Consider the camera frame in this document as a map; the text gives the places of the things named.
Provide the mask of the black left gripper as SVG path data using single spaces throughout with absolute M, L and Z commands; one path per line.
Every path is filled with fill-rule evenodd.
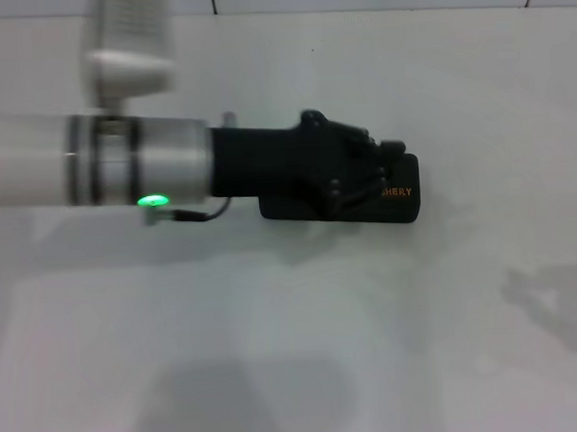
M 290 198 L 324 218 L 378 198 L 406 152 L 315 110 L 290 129 L 212 129 L 211 139 L 213 197 Z

